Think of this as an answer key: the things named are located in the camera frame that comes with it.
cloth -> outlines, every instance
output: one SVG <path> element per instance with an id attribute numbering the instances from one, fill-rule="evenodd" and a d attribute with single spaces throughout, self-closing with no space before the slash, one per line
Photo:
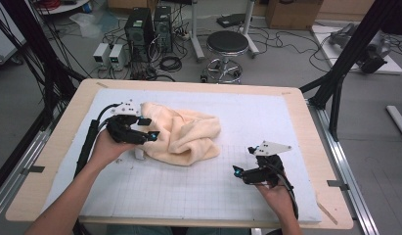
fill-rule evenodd
<path id="1" fill-rule="evenodd" d="M 172 110 L 160 104 L 143 103 L 141 112 L 152 123 L 144 131 L 160 131 L 157 141 L 137 148 L 159 161 L 172 165 L 191 165 L 214 158 L 220 150 L 212 141 L 218 136 L 219 118 L 191 110 Z"/>

computer tower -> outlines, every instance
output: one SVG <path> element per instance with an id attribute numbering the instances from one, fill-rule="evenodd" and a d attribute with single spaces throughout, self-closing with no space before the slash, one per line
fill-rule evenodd
<path id="1" fill-rule="evenodd" d="M 150 45 L 155 39 L 149 8 L 133 8 L 124 27 L 132 62 L 149 62 Z"/>
<path id="2" fill-rule="evenodd" d="M 173 52 L 171 13 L 172 9 L 169 6 L 156 7 L 153 22 L 158 35 L 157 47 L 161 52 Z"/>

cardboard box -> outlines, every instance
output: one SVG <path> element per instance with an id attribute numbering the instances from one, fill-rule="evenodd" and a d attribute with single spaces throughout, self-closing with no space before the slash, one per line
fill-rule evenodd
<path id="1" fill-rule="evenodd" d="M 269 28 L 310 30 L 322 4 L 323 0 L 270 0 L 265 20 Z"/>
<path id="2" fill-rule="evenodd" d="M 115 12 L 129 13 L 135 7 L 150 8 L 155 10 L 157 0 L 108 0 L 109 8 Z"/>
<path id="3" fill-rule="evenodd" d="M 267 12 L 268 3 L 261 4 L 256 2 L 253 6 L 252 15 L 257 17 L 265 17 L 265 13 Z"/>
<path id="4" fill-rule="evenodd" d="M 317 19 L 360 22 L 375 0 L 325 0 Z"/>

wooden table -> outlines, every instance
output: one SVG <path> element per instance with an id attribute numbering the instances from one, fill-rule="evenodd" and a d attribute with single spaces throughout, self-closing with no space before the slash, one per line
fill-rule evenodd
<path id="1" fill-rule="evenodd" d="M 259 94 L 283 96 L 304 158 L 310 181 L 315 189 L 317 204 L 322 214 L 319 223 L 300 224 L 303 228 L 349 229 L 353 226 L 348 207 L 337 187 L 330 187 L 327 180 L 336 180 L 332 166 L 323 147 L 316 126 L 301 92 L 291 87 L 245 86 L 225 84 L 197 84 L 157 81 L 123 81 L 87 79 L 79 86 L 52 136 L 37 159 L 35 165 L 44 165 L 42 173 L 30 173 L 21 190 L 11 203 L 6 218 L 12 221 L 33 221 L 39 216 L 51 189 L 59 165 L 67 153 L 74 135 L 89 110 L 96 93 L 104 88 L 164 90 L 210 93 Z M 176 219 L 136 219 L 81 217 L 83 222 L 164 224 L 186 226 L 238 226 L 274 227 L 278 224 L 251 221 L 233 224 L 231 221 L 196 221 Z"/>

caster wheel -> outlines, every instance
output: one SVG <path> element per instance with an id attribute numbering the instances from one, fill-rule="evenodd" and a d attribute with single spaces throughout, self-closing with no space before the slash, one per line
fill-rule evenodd
<path id="1" fill-rule="evenodd" d="M 241 72 L 239 70 L 235 70 L 234 73 L 233 73 L 233 77 L 238 78 L 240 76 L 241 76 Z"/>
<path id="2" fill-rule="evenodd" d="M 207 83 L 207 76 L 205 75 L 201 76 L 201 83 Z"/>

